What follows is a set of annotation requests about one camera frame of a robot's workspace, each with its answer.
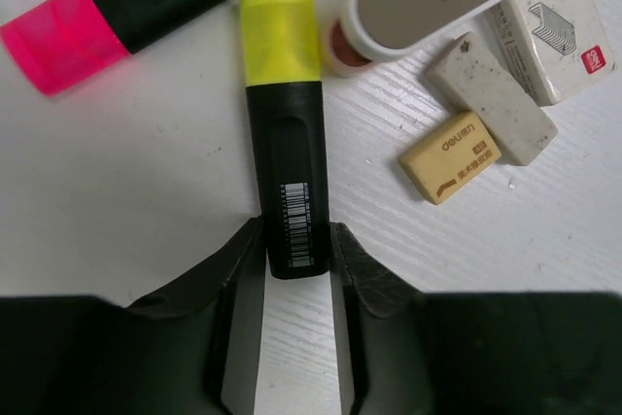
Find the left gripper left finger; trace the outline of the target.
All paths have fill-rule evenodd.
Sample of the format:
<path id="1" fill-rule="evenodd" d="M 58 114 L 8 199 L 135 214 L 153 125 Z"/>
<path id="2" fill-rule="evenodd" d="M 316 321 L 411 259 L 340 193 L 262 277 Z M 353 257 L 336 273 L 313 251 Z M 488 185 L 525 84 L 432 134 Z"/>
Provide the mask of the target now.
<path id="1" fill-rule="evenodd" d="M 262 222 L 128 307 L 130 410 L 137 414 L 251 414 L 265 286 Z"/>

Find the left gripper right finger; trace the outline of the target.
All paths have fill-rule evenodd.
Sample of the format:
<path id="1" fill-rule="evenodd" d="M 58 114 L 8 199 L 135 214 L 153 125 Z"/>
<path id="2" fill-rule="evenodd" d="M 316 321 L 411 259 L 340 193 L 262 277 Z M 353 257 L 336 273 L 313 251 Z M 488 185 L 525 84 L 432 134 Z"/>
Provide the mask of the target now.
<path id="1" fill-rule="evenodd" d="M 345 224 L 330 226 L 330 286 L 344 414 L 432 414 L 416 306 L 421 294 L 370 255 Z"/>

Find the yellow cap highlighter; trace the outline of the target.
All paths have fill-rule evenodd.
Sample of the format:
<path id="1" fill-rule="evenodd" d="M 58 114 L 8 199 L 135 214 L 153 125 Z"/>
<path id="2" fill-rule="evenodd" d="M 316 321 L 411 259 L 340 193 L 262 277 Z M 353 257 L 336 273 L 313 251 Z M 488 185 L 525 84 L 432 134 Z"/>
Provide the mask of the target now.
<path id="1" fill-rule="evenodd" d="M 248 105 L 274 277 L 322 275 L 330 256 L 322 62 L 314 0 L 240 0 Z"/>

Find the pink cap highlighter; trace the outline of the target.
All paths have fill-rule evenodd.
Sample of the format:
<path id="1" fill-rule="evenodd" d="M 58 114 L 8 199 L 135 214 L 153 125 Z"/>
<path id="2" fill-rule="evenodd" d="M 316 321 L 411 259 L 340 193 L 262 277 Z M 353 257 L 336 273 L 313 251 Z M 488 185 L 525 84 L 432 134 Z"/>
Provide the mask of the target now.
<path id="1" fill-rule="evenodd" d="M 24 76 L 54 96 L 226 0 L 47 0 L 1 27 Z"/>

